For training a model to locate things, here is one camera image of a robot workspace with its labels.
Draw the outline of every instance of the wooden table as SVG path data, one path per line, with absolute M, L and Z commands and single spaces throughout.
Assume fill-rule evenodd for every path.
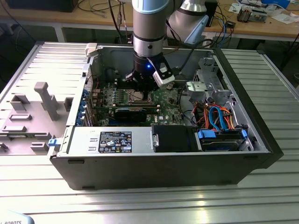
M 107 0 L 91 0 L 92 4 L 106 3 Z M 220 7 L 223 14 L 228 20 L 236 22 L 235 30 L 232 37 L 247 38 L 247 39 L 261 39 L 261 40 L 279 40 L 279 41 L 293 41 L 299 32 L 299 23 L 284 24 L 273 18 L 267 18 L 266 23 L 248 22 L 241 23 L 237 21 L 237 14 L 227 12 L 229 5 L 235 2 L 234 0 L 221 0 Z M 82 8 L 89 10 L 88 0 L 81 5 Z M 20 23 L 25 25 L 36 26 L 50 26 L 55 29 L 59 42 L 65 42 L 65 37 L 62 28 L 88 28 L 88 29 L 112 29 L 114 24 L 109 10 L 105 12 L 105 18 L 91 12 L 85 12 L 78 7 L 72 13 L 61 13 L 52 11 L 40 10 L 24 10 L 24 9 L 10 9 L 5 3 L 6 9 L 10 14 Z M 100 5 L 98 9 L 107 8 L 108 5 Z M 290 4 L 289 10 L 299 10 L 298 5 Z M 117 16 L 118 7 L 113 8 L 114 15 Z M 131 4 L 125 4 L 125 12 L 127 19 L 127 26 L 130 31 L 133 30 L 133 8 Z M 15 21 L 0 7 L 0 23 L 15 24 Z M 207 38 L 218 36 L 222 28 L 218 21 L 214 19 L 212 26 L 205 29 L 204 35 Z

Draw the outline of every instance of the sticker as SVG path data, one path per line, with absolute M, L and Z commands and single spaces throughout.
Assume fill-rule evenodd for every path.
M 101 132 L 100 153 L 131 153 L 132 132 Z

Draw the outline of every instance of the paper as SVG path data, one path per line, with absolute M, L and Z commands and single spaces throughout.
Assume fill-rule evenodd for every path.
M 242 4 L 233 3 L 231 5 L 231 7 L 229 8 L 229 12 L 239 13 L 239 11 L 241 10 L 241 7 L 242 7 Z
M 290 24 L 290 23 L 296 21 L 295 18 L 293 18 L 289 15 L 286 15 L 286 14 L 279 14 L 279 15 L 273 16 L 272 18 L 277 20 L 277 21 L 283 22 L 285 24 Z

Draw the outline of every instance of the aluminum profile table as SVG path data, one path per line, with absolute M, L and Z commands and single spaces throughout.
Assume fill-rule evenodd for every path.
M 37 46 L 16 72 L 11 87 L 17 86 L 28 67 L 49 45 L 56 59 L 63 59 L 68 49 L 80 48 L 54 43 Z M 298 114 L 298 96 L 265 55 L 254 51 L 223 52 L 285 154 L 269 169 L 254 171 L 238 185 L 74 191 L 45 155 L 0 156 L 2 209 L 28 214 L 36 224 L 297 224 L 299 125 L 298 118 L 293 118 Z M 86 60 L 80 53 L 74 55 Z

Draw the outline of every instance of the floor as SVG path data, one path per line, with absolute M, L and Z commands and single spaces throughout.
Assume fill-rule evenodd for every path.
M 55 31 L 50 27 L 33 27 L 24 26 L 24 28 L 37 40 L 37 41 L 50 41 L 56 42 L 57 38 Z M 18 26 L 13 27 L 14 34 L 8 36 L 2 34 L 0 36 L 0 90 L 2 90 L 7 81 L 11 78 L 17 68 L 20 66 L 29 50 L 34 45 L 33 41 L 28 35 Z M 100 42 L 100 43 L 114 43 L 116 32 L 112 30 L 95 30 L 90 29 L 64 29 L 68 42 Z M 279 67 L 285 53 L 288 50 L 287 42 L 278 41 L 265 41 L 260 43 L 256 40 L 241 40 L 232 38 L 229 45 L 223 45 L 222 48 L 235 49 L 260 49 L 263 50 L 267 56 Z M 298 83 L 293 75 L 299 72 L 299 54 L 292 58 L 283 70 L 283 74 L 295 86 Z

